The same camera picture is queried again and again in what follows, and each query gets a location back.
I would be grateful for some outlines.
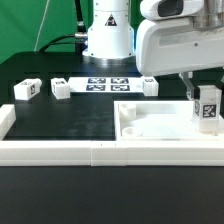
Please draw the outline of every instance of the white tray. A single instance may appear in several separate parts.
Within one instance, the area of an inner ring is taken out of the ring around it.
[[[136,118],[122,120],[119,107],[136,105]],[[220,116],[218,134],[203,134],[196,130],[192,122],[193,102],[191,101],[116,101],[116,140],[224,140],[224,120]],[[124,136],[127,127],[140,129],[141,136]]]

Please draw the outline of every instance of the green backdrop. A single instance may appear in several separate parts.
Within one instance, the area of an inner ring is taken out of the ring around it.
[[[143,19],[140,2],[131,1],[131,25],[135,31]],[[17,52],[34,50],[46,3],[47,0],[0,1],[0,63]],[[81,6],[88,28],[92,24],[93,0],[81,0]],[[75,31],[74,0],[50,0],[37,49],[58,36]],[[74,47],[57,46],[51,47],[50,51],[74,51]]]

